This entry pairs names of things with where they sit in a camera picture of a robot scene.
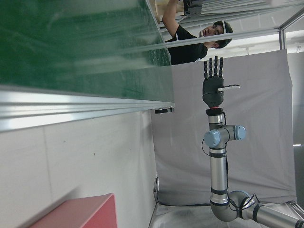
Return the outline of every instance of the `white wall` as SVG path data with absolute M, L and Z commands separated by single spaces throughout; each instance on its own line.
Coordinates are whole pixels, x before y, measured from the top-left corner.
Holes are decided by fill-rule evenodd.
M 290 77 L 293 82 L 294 144 L 304 144 L 304 52 L 288 54 Z M 304 208 L 304 146 L 294 147 L 296 191 L 299 205 Z
M 148 227 L 156 177 L 150 111 L 0 133 L 1 227 L 67 199 L 116 196 L 118 227 Z

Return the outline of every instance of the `green board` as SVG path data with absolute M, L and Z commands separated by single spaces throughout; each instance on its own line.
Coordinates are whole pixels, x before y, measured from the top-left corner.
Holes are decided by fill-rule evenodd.
M 173 102 L 170 55 L 144 0 L 0 1 L 0 85 Z

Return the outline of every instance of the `black t-shirt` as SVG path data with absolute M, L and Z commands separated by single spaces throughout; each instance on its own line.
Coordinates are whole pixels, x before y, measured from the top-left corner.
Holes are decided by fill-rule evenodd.
M 181 25 L 179 25 L 177 28 L 176 34 L 179 40 L 197 38 L 185 30 Z M 176 41 L 176 35 L 174 38 L 168 40 L 167 42 L 172 41 Z M 203 43 L 170 47 L 168 50 L 171 56 L 172 65 L 195 62 L 199 58 L 204 58 L 207 55 L 208 51 Z

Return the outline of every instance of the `robotic arm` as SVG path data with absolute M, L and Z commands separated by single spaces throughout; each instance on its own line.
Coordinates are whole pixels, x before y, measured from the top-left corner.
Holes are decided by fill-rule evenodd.
M 209 129 L 204 135 L 204 141 L 209 147 L 211 168 L 211 209 L 214 215 L 225 222 L 237 217 L 244 220 L 252 219 L 270 228 L 304 228 L 304 220 L 291 217 L 267 206 L 256 203 L 253 197 L 244 191 L 228 192 L 227 183 L 227 153 L 226 143 L 231 140 L 242 140 L 246 131 L 240 125 L 223 124 L 223 110 L 219 105 L 224 101 L 224 91 L 240 88 L 238 85 L 224 85 L 222 77 L 223 58 L 220 58 L 219 75 L 218 57 L 209 60 L 209 75 L 207 61 L 204 62 L 203 101 L 209 109 L 206 114 L 209 119 Z

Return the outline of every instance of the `robotic hand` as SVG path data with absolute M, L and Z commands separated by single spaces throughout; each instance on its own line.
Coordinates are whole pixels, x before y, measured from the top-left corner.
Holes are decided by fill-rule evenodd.
M 203 101 L 209 108 L 218 107 L 224 101 L 224 91 L 233 88 L 240 88 L 239 85 L 224 86 L 223 79 L 223 58 L 219 61 L 218 75 L 218 57 L 214 57 L 214 75 L 212 72 L 212 58 L 209 59 L 209 77 L 207 61 L 204 62 L 204 77 L 203 82 Z

